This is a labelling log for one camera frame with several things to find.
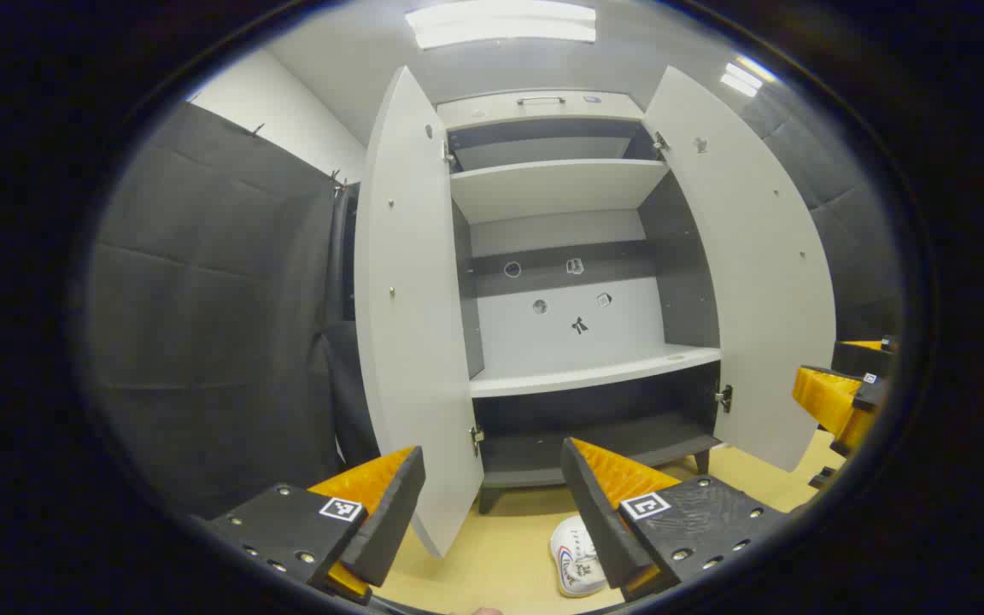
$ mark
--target drawer handle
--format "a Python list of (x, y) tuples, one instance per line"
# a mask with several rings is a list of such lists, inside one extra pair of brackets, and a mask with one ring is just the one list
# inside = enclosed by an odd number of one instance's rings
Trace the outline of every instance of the drawer handle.
[(519, 98), (519, 100), (515, 102), (519, 106), (522, 106), (524, 103), (526, 103), (526, 101), (560, 101), (562, 103), (566, 102), (566, 100), (564, 100), (564, 97), (523, 97), (523, 98)]

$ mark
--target gray curtain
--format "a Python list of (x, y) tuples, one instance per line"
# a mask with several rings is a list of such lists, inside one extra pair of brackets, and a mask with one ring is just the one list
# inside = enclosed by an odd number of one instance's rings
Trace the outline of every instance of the gray curtain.
[(86, 288), (99, 407), (145, 480), (204, 518), (338, 471), (323, 328), (331, 181), (185, 102), (137, 152)]

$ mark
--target cabinet drawer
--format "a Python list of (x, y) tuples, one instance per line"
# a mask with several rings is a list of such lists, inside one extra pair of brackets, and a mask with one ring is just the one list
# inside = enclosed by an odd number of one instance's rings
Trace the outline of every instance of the cabinet drawer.
[(448, 130), (536, 118), (598, 118), (640, 121), (628, 94), (586, 90), (531, 90), (440, 102), (435, 108)]

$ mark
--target sticker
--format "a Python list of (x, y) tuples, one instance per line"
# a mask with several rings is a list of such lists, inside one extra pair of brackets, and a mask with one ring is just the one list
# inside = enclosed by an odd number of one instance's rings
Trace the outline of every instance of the sticker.
[(629, 511), (629, 516), (636, 521), (640, 521), (641, 518), (652, 517), (653, 514), (662, 513), (667, 510), (667, 501), (659, 497), (659, 494), (647, 494), (640, 495), (640, 497), (621, 500), (621, 506), (625, 507), (625, 510)]
[(570, 573), (567, 571), (571, 565), (571, 550), (562, 546), (557, 552), (559, 559), (559, 568), (561, 569), (561, 581), (564, 583), (564, 587), (569, 588), (571, 585), (575, 584), (575, 579), (571, 577)]
[(325, 503), (324, 507), (321, 507), (319, 512), (320, 514), (324, 514), (325, 517), (339, 518), (340, 521), (351, 523), (355, 521), (355, 517), (359, 515), (359, 510), (362, 509), (363, 505), (359, 502), (332, 498)]

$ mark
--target white wall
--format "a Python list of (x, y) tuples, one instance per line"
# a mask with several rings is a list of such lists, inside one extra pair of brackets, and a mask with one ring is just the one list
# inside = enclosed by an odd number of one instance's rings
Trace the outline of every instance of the white wall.
[(355, 182), (366, 148), (268, 50), (257, 50), (216, 74), (192, 104), (226, 117), (325, 174)]

